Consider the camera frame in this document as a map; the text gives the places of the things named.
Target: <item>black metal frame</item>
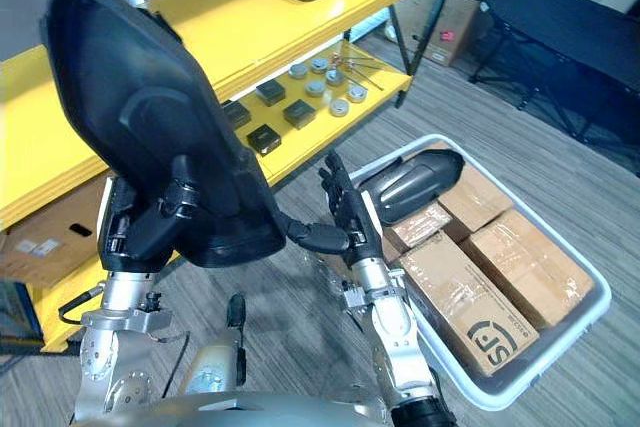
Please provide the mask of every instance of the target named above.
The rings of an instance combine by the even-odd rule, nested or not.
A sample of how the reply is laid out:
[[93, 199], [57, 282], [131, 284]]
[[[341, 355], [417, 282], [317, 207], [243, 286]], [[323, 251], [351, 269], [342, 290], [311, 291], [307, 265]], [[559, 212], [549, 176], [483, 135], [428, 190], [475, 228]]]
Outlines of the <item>black metal frame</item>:
[[[527, 104], [536, 95], [542, 94], [551, 102], [551, 105], [554, 111], [558, 114], [558, 117], [561, 120], [562, 129], [571, 137], [578, 140], [579, 142], [583, 144], [589, 144], [589, 145], [600, 146], [600, 147], [616, 149], [616, 150], [640, 149], [640, 145], [629, 144], [622, 141], [615, 142], [615, 141], [605, 141], [605, 140], [589, 138], [587, 136], [587, 133], [590, 127], [597, 120], [598, 116], [604, 111], [605, 106], [602, 105], [601, 108], [596, 109], [589, 117], [585, 119], [584, 124], [578, 128], [577, 126], [574, 125], [573, 122], [571, 122], [571, 120], [567, 116], [567, 113], [566, 113], [567, 109], [565, 109], [562, 103], [556, 98], [556, 96], [553, 94], [553, 92], [549, 88], [546, 80], [547, 72], [553, 69], [553, 67], [557, 65], [558, 62], [572, 62], [572, 63], [575, 63], [576, 65], [581, 65], [589, 69], [588, 66], [584, 66], [583, 64], [580, 64], [579, 62], [576, 62], [573, 59], [564, 56], [562, 53], [554, 49], [551, 49], [546, 45], [538, 42], [536, 39], [533, 39], [527, 36], [526, 34], [514, 29], [511, 25], [502, 21], [497, 16], [493, 15], [493, 18], [496, 23], [496, 28], [500, 29], [500, 38], [498, 39], [496, 44], [493, 46], [493, 48], [480, 61], [475, 72], [469, 76], [469, 82], [473, 84], [491, 83], [491, 82], [505, 82], [509, 84], [513, 84], [517, 82], [523, 83], [525, 84], [527, 91], [521, 96], [520, 102], [518, 103], [518, 105], [516, 105], [516, 108], [518, 110], [524, 110]], [[552, 65], [551, 67], [548, 67], [546, 70], [541, 72], [540, 69], [534, 65], [534, 62], [529, 57], [527, 52], [521, 47], [522, 45], [526, 45], [526, 44], [537, 45], [538, 47], [541, 47], [545, 51], [551, 53], [552, 55], [555, 56], [556, 64]], [[528, 74], [529, 78], [533, 79], [533, 81], [529, 85], [527, 85], [527, 83], [523, 82], [521, 79], [516, 78], [516, 76], [514, 75], [508, 75], [508, 74], [501, 75], [501, 76], [480, 75], [480, 73], [487, 67], [487, 65], [494, 59], [494, 57], [505, 45], [511, 45], [512, 47], [514, 47], [513, 49], [514, 52], [518, 55], [519, 59], [521, 60], [519, 67], [524, 69], [525, 75]], [[631, 90], [630, 88], [622, 85], [620, 82], [616, 81], [615, 79], [610, 79], [610, 81], [616, 88], [620, 89], [623, 92], [626, 92], [628, 95], [632, 95], [640, 99], [640, 92]]]
[[[402, 30], [400, 29], [400, 21], [398, 20], [396, 8], [393, 4], [389, 6], [389, 16], [391, 17], [391, 24], [393, 25], [393, 30], [396, 34], [398, 47], [400, 48], [402, 64], [407, 75], [410, 75], [411, 77], [416, 74], [418, 68], [420, 67], [420, 62], [422, 62], [424, 51], [427, 49], [427, 45], [429, 45], [431, 36], [436, 29], [436, 24], [438, 23], [438, 19], [440, 18], [440, 14], [442, 13], [442, 8], [444, 7], [445, 1], [446, 0], [436, 0], [434, 2], [433, 7], [431, 8], [431, 12], [429, 13], [429, 17], [427, 18], [427, 22], [424, 25], [422, 35], [418, 39], [418, 47], [413, 53], [412, 58], [409, 57], [407, 44], [404, 41], [404, 36], [402, 35]], [[401, 90], [398, 92], [398, 97], [396, 98], [395, 103], [396, 108], [400, 108], [402, 106], [404, 100], [407, 97], [407, 92], [408, 91], [405, 90]]]

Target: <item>gray round puck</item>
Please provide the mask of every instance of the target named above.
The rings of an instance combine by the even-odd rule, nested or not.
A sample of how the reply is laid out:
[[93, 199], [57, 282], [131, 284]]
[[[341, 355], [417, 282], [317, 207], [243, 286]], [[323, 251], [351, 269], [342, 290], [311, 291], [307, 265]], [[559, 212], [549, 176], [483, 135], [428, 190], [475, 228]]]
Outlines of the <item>gray round puck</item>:
[[337, 69], [327, 70], [325, 74], [325, 79], [327, 79], [327, 84], [338, 87], [344, 83], [345, 76], [342, 72]]
[[347, 91], [347, 97], [351, 102], [359, 104], [367, 98], [367, 89], [358, 84], [351, 84]]
[[307, 76], [307, 66], [304, 64], [293, 64], [289, 67], [289, 77], [292, 79], [304, 79]]
[[329, 68], [329, 61], [323, 57], [316, 57], [311, 61], [311, 71], [316, 74], [324, 74]]
[[329, 104], [329, 109], [334, 117], [344, 117], [349, 113], [349, 102], [344, 99], [333, 99]]
[[304, 90], [309, 97], [320, 97], [324, 94], [324, 82], [321, 80], [312, 80], [311, 82], [307, 82]]

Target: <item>sticker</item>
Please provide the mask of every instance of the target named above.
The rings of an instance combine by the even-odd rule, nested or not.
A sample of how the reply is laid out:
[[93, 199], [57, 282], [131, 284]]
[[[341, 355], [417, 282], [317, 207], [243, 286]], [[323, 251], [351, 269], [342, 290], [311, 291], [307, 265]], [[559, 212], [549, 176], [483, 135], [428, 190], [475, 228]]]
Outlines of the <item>sticker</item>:
[[36, 257], [45, 257], [52, 251], [54, 251], [59, 245], [60, 242], [58, 242], [57, 240], [47, 239], [35, 249], [33, 249], [33, 252], [31, 252], [31, 254], [35, 255]]
[[453, 30], [443, 30], [440, 32], [440, 40], [442, 42], [453, 42], [456, 40], [456, 33]]
[[28, 239], [24, 239], [24, 240], [21, 240], [20, 242], [18, 242], [18, 244], [14, 247], [14, 249], [17, 250], [18, 252], [22, 252], [22, 253], [28, 254], [33, 249], [35, 249], [37, 246], [38, 246], [38, 244], [36, 244], [35, 242], [33, 242], [31, 240], [28, 240]]
[[496, 322], [476, 322], [467, 332], [467, 337], [482, 353], [487, 354], [487, 359], [494, 367], [502, 364], [518, 350], [511, 334]]

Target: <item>brown cardboard box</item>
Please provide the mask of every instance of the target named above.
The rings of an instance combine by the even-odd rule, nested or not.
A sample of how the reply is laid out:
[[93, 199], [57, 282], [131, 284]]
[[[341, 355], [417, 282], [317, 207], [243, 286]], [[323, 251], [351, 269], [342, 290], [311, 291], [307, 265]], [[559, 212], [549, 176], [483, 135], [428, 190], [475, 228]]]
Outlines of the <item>brown cardboard box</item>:
[[0, 251], [0, 276], [51, 287], [96, 255], [96, 221], [107, 174], [9, 227]]
[[442, 333], [464, 363], [491, 376], [538, 333], [446, 234], [399, 260], [442, 320]]
[[[449, 146], [444, 142], [437, 142], [429, 148], [444, 149]], [[438, 203], [453, 217], [444, 231], [456, 243], [513, 206], [509, 197], [469, 163], [462, 169], [460, 180], [440, 196]]]
[[[409, 50], [416, 50], [434, 3], [435, 0], [400, 0], [396, 3]], [[477, 0], [446, 0], [424, 56], [440, 65], [450, 65], [468, 43], [478, 5]]]
[[556, 325], [593, 288], [591, 277], [516, 210], [461, 248], [536, 329]]
[[425, 207], [402, 222], [384, 227], [391, 245], [404, 254], [427, 240], [451, 221], [451, 216], [437, 203]]

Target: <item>white label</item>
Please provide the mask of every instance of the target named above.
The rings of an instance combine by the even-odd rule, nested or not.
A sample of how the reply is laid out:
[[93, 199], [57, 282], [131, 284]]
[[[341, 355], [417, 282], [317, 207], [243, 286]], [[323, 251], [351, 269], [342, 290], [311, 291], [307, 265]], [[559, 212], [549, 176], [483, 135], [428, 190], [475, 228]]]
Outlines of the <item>white label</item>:
[[23, 252], [25, 254], [28, 254], [37, 246], [38, 244], [36, 244], [35, 242], [28, 239], [24, 239], [18, 242], [18, 244], [14, 247], [14, 249], [17, 250], [18, 252]]
[[31, 252], [31, 254], [35, 255], [36, 257], [45, 257], [52, 251], [54, 251], [59, 245], [60, 242], [58, 242], [57, 240], [47, 239], [38, 247], [33, 249], [33, 252]]

